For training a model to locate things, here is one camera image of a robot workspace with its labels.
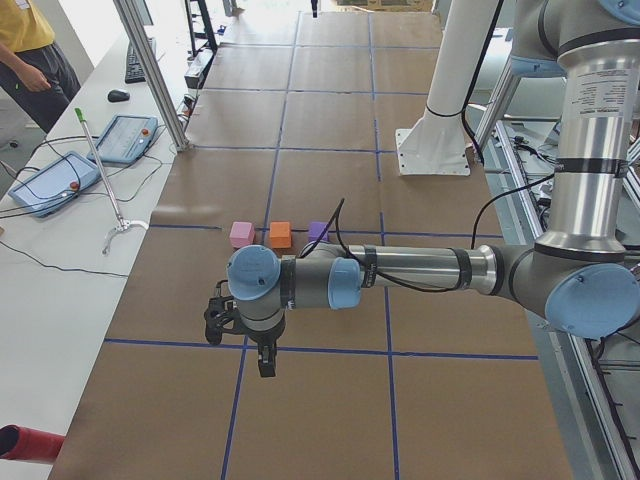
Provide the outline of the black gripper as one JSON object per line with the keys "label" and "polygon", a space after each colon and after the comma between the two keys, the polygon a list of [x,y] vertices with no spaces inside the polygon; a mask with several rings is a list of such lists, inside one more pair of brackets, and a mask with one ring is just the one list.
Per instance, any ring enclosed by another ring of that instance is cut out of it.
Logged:
{"label": "black gripper", "polygon": [[268,330],[250,330],[247,336],[258,345],[258,370],[261,378],[276,376],[277,340],[286,328],[286,320],[281,319]]}

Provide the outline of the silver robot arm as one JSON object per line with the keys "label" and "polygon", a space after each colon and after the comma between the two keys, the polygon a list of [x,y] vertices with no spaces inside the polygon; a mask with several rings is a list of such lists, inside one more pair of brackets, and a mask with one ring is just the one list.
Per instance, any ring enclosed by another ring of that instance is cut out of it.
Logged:
{"label": "silver robot arm", "polygon": [[285,313],[345,309],[374,286],[425,293],[473,289],[520,304],[552,327],[599,339],[639,312],[639,284],[615,235],[639,86],[635,1],[520,1],[510,55],[514,74],[566,78],[547,230],[532,246],[468,249],[330,244],[300,256],[246,246],[205,313],[205,336],[256,343],[264,377],[275,373]]}

